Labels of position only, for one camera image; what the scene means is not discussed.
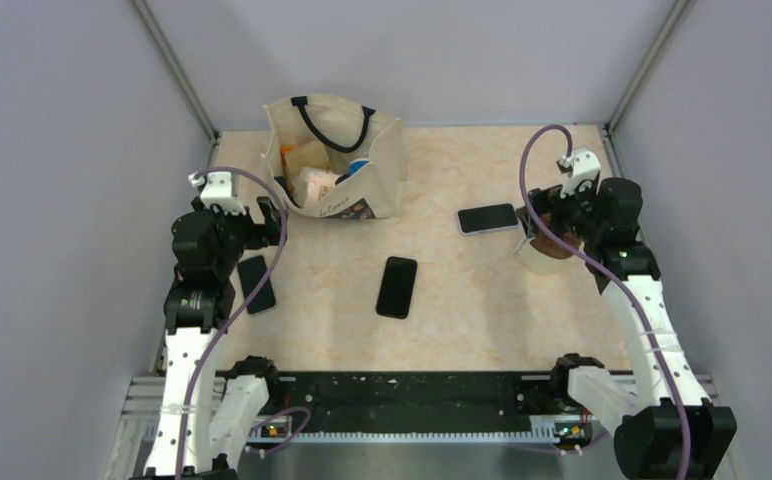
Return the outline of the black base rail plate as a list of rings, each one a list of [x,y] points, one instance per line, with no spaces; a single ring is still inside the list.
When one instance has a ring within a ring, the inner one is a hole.
[[[547,372],[290,371],[269,391],[262,414],[304,407],[303,432],[322,438],[531,441],[588,420],[557,396]]]

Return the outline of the paper cup with label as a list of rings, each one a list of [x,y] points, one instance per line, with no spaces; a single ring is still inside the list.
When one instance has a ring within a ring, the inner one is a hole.
[[[538,275],[553,275],[572,262],[575,257],[546,234],[522,239],[513,252],[514,258]]]

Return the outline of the snack packets in bag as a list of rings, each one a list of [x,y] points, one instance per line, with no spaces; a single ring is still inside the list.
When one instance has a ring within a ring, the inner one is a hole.
[[[327,148],[319,141],[282,146],[280,152],[287,191],[299,208],[315,207],[338,182],[369,162],[368,158],[356,158],[344,172],[338,171],[330,162]]]

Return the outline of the phone in lilac case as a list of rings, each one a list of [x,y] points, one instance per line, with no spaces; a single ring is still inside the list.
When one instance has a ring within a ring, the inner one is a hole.
[[[514,229],[519,226],[515,208],[510,203],[458,210],[458,229],[463,235],[477,235]]]

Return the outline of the black phone case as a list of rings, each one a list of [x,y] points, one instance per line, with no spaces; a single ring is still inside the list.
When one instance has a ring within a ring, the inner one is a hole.
[[[406,319],[409,315],[418,262],[390,256],[385,262],[375,312],[383,317]]]

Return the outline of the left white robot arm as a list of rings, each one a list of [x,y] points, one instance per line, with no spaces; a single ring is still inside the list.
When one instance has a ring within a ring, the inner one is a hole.
[[[264,223],[247,211],[226,212],[194,199],[191,212],[171,227],[176,257],[166,296],[164,356],[167,361],[157,433],[141,479],[234,479],[259,413],[281,404],[276,369],[263,357],[248,357],[216,396],[217,363],[231,317],[235,289],[230,279],[242,254],[275,246],[283,216],[267,197],[257,200]]]

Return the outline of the black phone at left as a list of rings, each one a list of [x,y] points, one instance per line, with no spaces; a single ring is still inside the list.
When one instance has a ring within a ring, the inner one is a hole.
[[[237,273],[245,298],[256,289],[259,281],[266,274],[267,269],[268,264],[262,255],[250,257],[238,263]],[[246,311],[250,316],[255,316],[270,311],[276,306],[275,292],[271,280],[268,279],[248,304]]]

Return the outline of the beige canvas tote bag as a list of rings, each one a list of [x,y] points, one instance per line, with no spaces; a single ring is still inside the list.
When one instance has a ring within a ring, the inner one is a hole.
[[[271,136],[262,154],[264,176],[302,216],[344,220],[400,216],[408,167],[403,120],[346,98],[311,94],[283,98],[265,107]],[[289,156],[315,144],[325,150],[335,178],[305,200],[305,180]]]

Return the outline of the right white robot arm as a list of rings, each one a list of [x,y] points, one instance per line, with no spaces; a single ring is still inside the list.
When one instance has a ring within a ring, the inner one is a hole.
[[[531,226],[583,260],[622,328],[636,391],[594,360],[575,360],[548,385],[562,412],[585,407],[611,436],[628,479],[713,479],[737,433],[690,368],[663,298],[661,271],[639,240],[641,187],[604,179],[573,193],[524,189]]]

